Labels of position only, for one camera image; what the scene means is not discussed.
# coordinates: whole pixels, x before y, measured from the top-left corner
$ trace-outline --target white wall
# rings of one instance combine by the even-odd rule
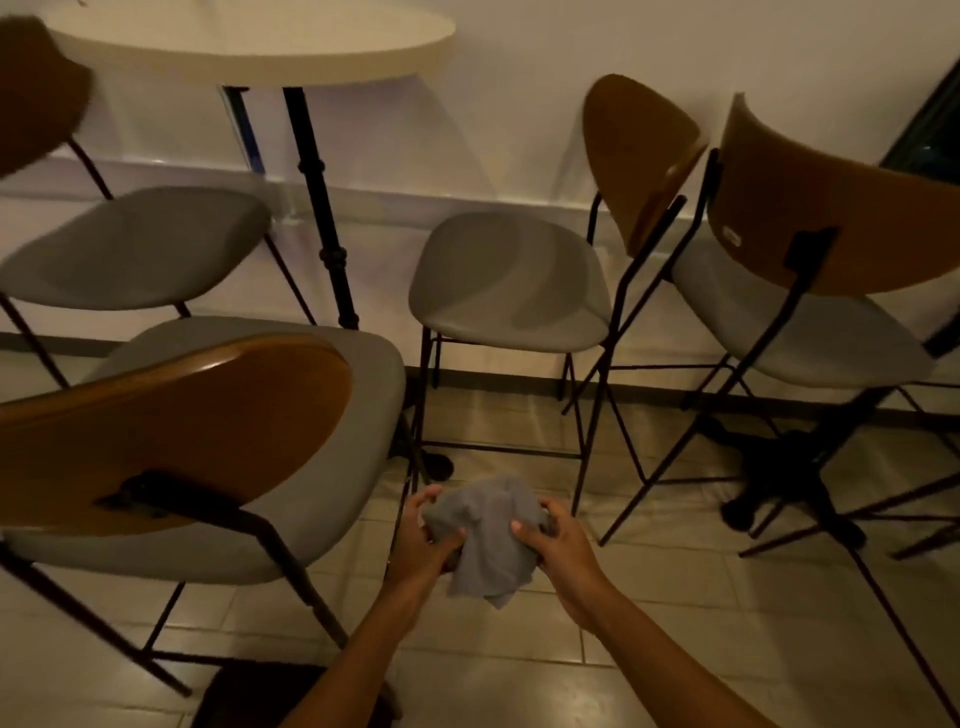
[[[329,183],[399,193],[396,204],[413,207],[420,198],[445,197],[546,209],[585,206],[592,182],[579,111],[591,81],[612,71],[674,99],[714,137],[732,94],[745,90],[757,114],[783,132],[826,151],[876,161],[955,61],[960,36],[960,5],[952,0],[403,1],[457,22],[446,66],[425,79],[308,89],[308,99]],[[0,0],[0,12],[38,4]],[[248,104],[268,173],[296,182],[279,91],[255,89]],[[244,164],[217,89],[171,81],[102,76],[80,138],[100,159],[218,169]],[[151,179],[144,172],[143,183]],[[697,182],[691,181],[691,192]],[[7,224],[0,230],[0,253],[79,208],[3,201],[0,220]],[[388,333],[412,362],[418,335],[407,318],[405,287],[425,231],[398,223],[408,217],[402,213],[392,222],[381,216],[377,222],[386,229],[344,224],[342,234],[364,328]],[[289,228],[281,237],[314,303],[327,306],[324,271],[313,256],[315,233]],[[624,262],[619,244],[611,236],[602,249],[613,275]],[[960,302],[956,282],[935,281],[883,300],[923,334]],[[263,256],[202,307],[297,317]],[[41,332],[100,338],[126,338],[167,315],[30,314]],[[709,358],[716,351],[669,294],[641,323],[628,342],[633,356]],[[544,376],[559,371],[550,357],[455,351],[451,367]],[[947,364],[945,373],[960,379],[960,364]],[[769,390],[785,392],[772,383]]]

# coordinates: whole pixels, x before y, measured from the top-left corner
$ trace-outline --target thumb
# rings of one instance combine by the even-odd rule
[[[522,544],[526,544],[540,556],[546,556],[546,551],[550,548],[551,539],[545,533],[526,521],[511,521],[510,530],[514,532],[516,539]]]
[[[456,551],[467,540],[467,532],[464,528],[454,531],[438,544],[434,546],[437,552],[437,560],[442,564],[446,557]]]

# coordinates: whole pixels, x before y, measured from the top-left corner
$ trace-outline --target forearm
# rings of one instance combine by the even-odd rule
[[[597,637],[659,728],[775,728],[627,597],[610,589],[599,602]]]
[[[390,661],[416,614],[408,601],[381,595],[347,647],[280,728],[366,726]]]

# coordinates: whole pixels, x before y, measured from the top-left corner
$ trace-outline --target left hand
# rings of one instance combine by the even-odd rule
[[[400,516],[387,578],[380,590],[383,598],[405,602],[412,612],[413,621],[416,621],[420,609],[433,591],[446,558],[460,548],[467,538],[467,532],[461,529],[438,544],[431,544],[420,528],[421,507],[427,501],[435,501],[442,490],[439,485],[430,485],[407,498]]]

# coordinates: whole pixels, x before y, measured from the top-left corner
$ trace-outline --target tiled floor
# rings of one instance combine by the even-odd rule
[[[65,362],[79,376],[90,361]],[[47,386],[35,362],[0,354],[0,396]],[[645,465],[653,467],[688,416],[625,407]],[[756,429],[734,418],[740,429]],[[572,422],[555,401],[464,390],[431,392],[428,436],[571,449]],[[451,450],[458,481],[522,474],[538,490],[566,497],[578,463]],[[363,519],[310,568],[347,627],[374,598],[387,557],[403,464],[385,470]],[[676,476],[731,473],[731,454],[697,440]],[[861,432],[827,471],[843,506],[905,490],[956,468],[932,437]],[[818,537],[754,560],[736,552],[747,537],[719,520],[731,486],[656,489],[597,549],[604,569],[670,635],[783,728],[918,726],[949,721],[870,591],[839,547]],[[612,418],[605,418],[588,477],[583,520],[596,534],[636,489]],[[957,502],[936,507],[955,511]],[[785,514],[772,534],[805,517]],[[926,657],[960,700],[960,548],[905,565],[884,557],[917,533],[871,525],[866,557]],[[49,570],[132,639],[143,641],[173,588],[145,580]],[[510,725],[652,726],[602,645],[567,618],[542,575],[501,612],[448,599],[441,585],[396,656],[391,678],[405,728]],[[283,583],[233,589],[188,586],[158,644],[241,657],[314,661],[332,646]],[[210,667],[176,666],[202,689]],[[132,726],[186,728],[197,699],[181,699],[83,629],[0,577],[0,724],[15,728]]]

